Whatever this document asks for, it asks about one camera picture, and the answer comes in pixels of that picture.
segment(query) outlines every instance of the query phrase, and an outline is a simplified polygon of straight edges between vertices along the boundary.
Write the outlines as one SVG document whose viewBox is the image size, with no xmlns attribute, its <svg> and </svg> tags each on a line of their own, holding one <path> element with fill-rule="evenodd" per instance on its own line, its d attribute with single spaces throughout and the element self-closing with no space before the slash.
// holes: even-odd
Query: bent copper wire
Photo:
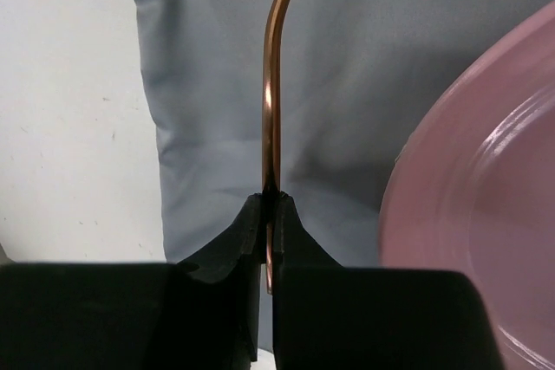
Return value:
<svg viewBox="0 0 555 370">
<path fill-rule="evenodd" d="M 280 192 L 281 112 L 280 112 L 280 49 L 285 13 L 290 0 L 274 0 L 264 35 L 264 66 L 262 95 L 262 195 L 271 203 Z M 271 294 L 271 240 L 274 220 L 266 224 L 266 282 Z"/>
</svg>

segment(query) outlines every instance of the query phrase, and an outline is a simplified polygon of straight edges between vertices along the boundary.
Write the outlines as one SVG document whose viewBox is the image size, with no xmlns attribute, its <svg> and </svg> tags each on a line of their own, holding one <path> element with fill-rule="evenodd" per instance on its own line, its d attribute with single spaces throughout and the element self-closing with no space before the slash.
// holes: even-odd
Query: copper wire bend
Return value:
<svg viewBox="0 0 555 370">
<path fill-rule="evenodd" d="M 274 0 L 264 35 L 262 93 L 262 195 L 273 201 L 280 192 L 281 113 L 280 113 L 280 49 L 285 13 L 290 0 Z M 271 240 L 274 220 L 266 225 L 266 281 L 271 294 Z"/>
</svg>

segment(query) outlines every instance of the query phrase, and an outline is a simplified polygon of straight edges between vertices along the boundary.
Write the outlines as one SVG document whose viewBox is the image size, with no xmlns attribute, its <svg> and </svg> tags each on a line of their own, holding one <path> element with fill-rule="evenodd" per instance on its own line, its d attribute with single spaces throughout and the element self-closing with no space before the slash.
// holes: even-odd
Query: light blue fabric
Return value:
<svg viewBox="0 0 555 370">
<path fill-rule="evenodd" d="M 272 0 L 135 0 L 157 126 L 164 247 L 179 261 L 260 190 L 262 43 Z M 339 262 L 376 264 L 395 157 L 439 95 L 551 0 L 292 0 L 282 187 Z M 261 346 L 271 345 L 263 299 Z"/>
</svg>

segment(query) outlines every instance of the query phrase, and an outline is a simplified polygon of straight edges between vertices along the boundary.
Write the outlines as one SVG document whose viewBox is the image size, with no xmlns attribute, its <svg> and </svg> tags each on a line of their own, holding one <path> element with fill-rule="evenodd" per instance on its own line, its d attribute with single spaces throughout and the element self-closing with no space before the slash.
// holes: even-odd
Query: pink plate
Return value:
<svg viewBox="0 0 555 370">
<path fill-rule="evenodd" d="M 511 370 L 555 369 L 555 2 L 435 103 L 382 206 L 386 267 L 464 272 Z"/>
</svg>

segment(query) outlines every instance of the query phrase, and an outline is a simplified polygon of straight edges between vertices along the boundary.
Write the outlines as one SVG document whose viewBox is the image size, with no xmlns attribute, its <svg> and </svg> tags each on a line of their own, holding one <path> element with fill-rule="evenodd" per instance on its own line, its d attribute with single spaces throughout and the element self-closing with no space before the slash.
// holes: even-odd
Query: white background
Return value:
<svg viewBox="0 0 555 370">
<path fill-rule="evenodd" d="M 133 0 L 0 0 L 0 39 L 7 255 L 164 259 Z"/>
</svg>

